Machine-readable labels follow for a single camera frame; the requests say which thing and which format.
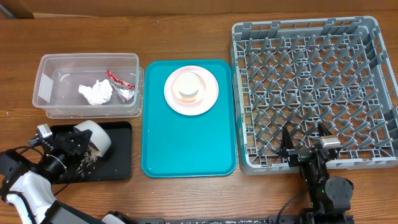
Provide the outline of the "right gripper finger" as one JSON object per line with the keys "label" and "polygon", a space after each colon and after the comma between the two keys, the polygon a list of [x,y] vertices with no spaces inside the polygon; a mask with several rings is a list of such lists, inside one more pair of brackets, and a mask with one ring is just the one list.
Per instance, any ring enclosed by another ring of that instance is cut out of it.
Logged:
{"label": "right gripper finger", "polygon": [[282,127],[282,140],[280,145],[280,151],[286,152],[287,150],[294,150],[295,146],[291,140],[288,129],[283,126]]}
{"label": "right gripper finger", "polygon": [[326,126],[322,122],[317,123],[317,128],[320,137],[332,135],[332,133],[326,128]]}

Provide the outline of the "grey bowl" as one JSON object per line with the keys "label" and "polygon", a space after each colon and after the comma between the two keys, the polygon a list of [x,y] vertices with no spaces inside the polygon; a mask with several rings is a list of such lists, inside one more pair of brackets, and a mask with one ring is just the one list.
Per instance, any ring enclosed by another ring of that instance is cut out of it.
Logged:
{"label": "grey bowl", "polygon": [[96,151],[96,154],[103,157],[111,146],[111,139],[106,131],[96,122],[86,120],[78,125],[75,125],[74,130],[92,132],[90,137],[90,145]]}

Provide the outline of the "white napkin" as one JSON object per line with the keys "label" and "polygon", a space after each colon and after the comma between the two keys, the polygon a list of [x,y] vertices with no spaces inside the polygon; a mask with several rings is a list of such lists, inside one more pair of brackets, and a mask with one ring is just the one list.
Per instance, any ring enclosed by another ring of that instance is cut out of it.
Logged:
{"label": "white napkin", "polygon": [[92,87],[80,85],[78,92],[86,98],[90,105],[102,105],[111,99],[113,87],[108,80],[102,82],[97,80]]}

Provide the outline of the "red foil wrapper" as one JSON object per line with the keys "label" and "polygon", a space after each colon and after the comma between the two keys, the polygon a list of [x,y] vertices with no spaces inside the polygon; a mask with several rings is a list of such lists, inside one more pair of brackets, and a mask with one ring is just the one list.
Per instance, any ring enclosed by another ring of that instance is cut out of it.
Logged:
{"label": "red foil wrapper", "polygon": [[119,79],[117,76],[111,73],[110,70],[106,70],[106,75],[110,84],[113,86],[123,103],[133,98],[135,94],[135,86],[133,84]]}

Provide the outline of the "cream paper cup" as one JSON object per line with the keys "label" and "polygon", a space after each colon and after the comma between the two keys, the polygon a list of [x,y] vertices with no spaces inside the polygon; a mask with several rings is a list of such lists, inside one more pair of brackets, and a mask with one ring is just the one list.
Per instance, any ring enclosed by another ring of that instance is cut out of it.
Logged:
{"label": "cream paper cup", "polygon": [[199,91],[200,79],[193,72],[183,72],[177,79],[177,90],[182,96],[195,96]]}

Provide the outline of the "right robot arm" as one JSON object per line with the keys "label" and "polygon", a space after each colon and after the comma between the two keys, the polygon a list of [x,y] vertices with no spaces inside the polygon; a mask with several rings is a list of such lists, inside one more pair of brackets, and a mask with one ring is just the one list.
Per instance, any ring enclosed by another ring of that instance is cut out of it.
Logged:
{"label": "right robot arm", "polygon": [[[354,223],[345,212],[351,209],[353,183],[340,176],[330,176],[326,163],[337,158],[340,140],[323,123],[317,124],[319,141],[307,150],[295,148],[289,131],[282,128],[282,142],[278,155],[287,159],[289,167],[298,167],[307,189],[289,200],[278,212],[276,223]],[[311,207],[300,215],[283,217],[283,211],[301,196],[309,194]]]}

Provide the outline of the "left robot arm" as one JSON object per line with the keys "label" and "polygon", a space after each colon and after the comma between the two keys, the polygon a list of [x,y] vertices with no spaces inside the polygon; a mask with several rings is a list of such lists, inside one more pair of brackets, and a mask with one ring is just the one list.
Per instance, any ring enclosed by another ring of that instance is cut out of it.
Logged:
{"label": "left robot arm", "polygon": [[14,206],[23,223],[138,223],[118,211],[97,219],[55,198],[52,184],[75,170],[90,146],[89,129],[44,137],[1,153],[1,200]]}

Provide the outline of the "grey dishwasher rack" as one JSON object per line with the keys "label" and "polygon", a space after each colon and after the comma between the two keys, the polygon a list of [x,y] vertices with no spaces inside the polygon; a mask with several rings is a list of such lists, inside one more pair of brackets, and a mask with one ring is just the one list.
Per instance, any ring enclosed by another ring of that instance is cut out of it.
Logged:
{"label": "grey dishwasher rack", "polygon": [[239,22],[230,57],[244,174],[293,173],[282,130],[306,150],[319,123],[342,144],[329,168],[397,165],[397,78],[375,18]]}

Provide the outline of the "black plastic tray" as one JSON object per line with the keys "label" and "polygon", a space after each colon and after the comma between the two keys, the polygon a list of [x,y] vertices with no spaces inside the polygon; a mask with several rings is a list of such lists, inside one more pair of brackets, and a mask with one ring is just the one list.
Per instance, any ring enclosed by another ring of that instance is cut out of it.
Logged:
{"label": "black plastic tray", "polygon": [[[132,168],[132,126],[127,121],[105,122],[99,124],[111,139],[111,146],[106,154],[95,163],[95,170],[85,177],[83,182],[97,182],[108,180],[124,180],[131,176]],[[74,132],[77,124],[64,124],[49,126],[54,138],[58,133]],[[69,182],[58,182],[59,184],[74,182],[76,169]]]}

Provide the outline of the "clear plastic bin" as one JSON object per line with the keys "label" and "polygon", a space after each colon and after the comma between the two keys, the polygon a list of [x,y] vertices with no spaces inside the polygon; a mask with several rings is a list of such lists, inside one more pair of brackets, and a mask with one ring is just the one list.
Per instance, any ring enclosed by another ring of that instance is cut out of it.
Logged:
{"label": "clear plastic bin", "polygon": [[[134,85],[134,94],[124,100],[113,90],[109,101],[91,105],[78,87],[106,80],[107,70]],[[32,104],[52,119],[138,117],[142,113],[143,79],[144,70],[134,53],[47,54],[38,67]]]}

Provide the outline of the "large pink plate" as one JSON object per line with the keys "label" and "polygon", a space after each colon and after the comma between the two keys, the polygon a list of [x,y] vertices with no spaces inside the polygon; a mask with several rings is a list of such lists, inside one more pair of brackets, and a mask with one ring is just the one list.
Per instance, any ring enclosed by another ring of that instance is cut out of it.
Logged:
{"label": "large pink plate", "polygon": [[[195,103],[193,105],[183,105],[172,98],[172,94],[169,90],[169,84],[167,80],[170,78],[171,75],[176,75],[182,72],[193,72],[203,79],[205,83],[205,93],[202,100],[200,100],[198,103]],[[182,115],[196,116],[207,112],[216,103],[219,93],[218,82],[215,76],[207,69],[195,65],[189,65],[176,69],[174,72],[171,73],[171,75],[167,78],[165,82],[164,96],[167,104],[174,111]]]}

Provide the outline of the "teal plastic tray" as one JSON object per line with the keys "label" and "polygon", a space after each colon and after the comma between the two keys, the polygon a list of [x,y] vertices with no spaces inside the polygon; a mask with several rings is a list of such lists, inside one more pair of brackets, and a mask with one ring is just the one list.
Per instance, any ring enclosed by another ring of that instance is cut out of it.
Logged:
{"label": "teal plastic tray", "polygon": [[[196,65],[219,86],[215,104],[196,116],[173,110],[164,96],[168,77]],[[237,165],[231,68],[220,59],[152,62],[146,69],[142,114],[142,170],[149,177],[224,176]]]}

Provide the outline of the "cardboard backdrop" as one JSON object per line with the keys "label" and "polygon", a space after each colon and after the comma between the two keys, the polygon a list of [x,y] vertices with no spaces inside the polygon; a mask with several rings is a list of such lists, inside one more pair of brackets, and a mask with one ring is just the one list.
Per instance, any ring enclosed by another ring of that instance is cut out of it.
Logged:
{"label": "cardboard backdrop", "polygon": [[163,16],[263,12],[395,11],[396,0],[3,0],[17,18]]}

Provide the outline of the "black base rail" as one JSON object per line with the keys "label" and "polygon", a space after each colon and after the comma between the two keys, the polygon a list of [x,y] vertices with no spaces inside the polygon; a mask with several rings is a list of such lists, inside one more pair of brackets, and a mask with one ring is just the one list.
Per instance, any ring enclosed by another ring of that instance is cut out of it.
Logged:
{"label": "black base rail", "polygon": [[232,219],[188,219],[188,220],[164,220],[163,218],[137,218],[134,221],[139,224],[299,224],[305,223],[299,215],[282,215],[278,222],[277,216],[267,218],[232,218]]}

